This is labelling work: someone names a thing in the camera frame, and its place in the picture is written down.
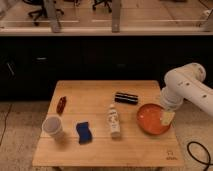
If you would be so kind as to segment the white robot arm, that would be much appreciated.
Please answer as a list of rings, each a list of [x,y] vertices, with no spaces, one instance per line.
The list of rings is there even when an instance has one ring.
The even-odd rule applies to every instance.
[[[160,93],[161,106],[166,111],[175,111],[187,99],[213,116],[213,88],[203,83],[205,78],[206,70],[199,63],[171,69],[164,76],[165,86]]]

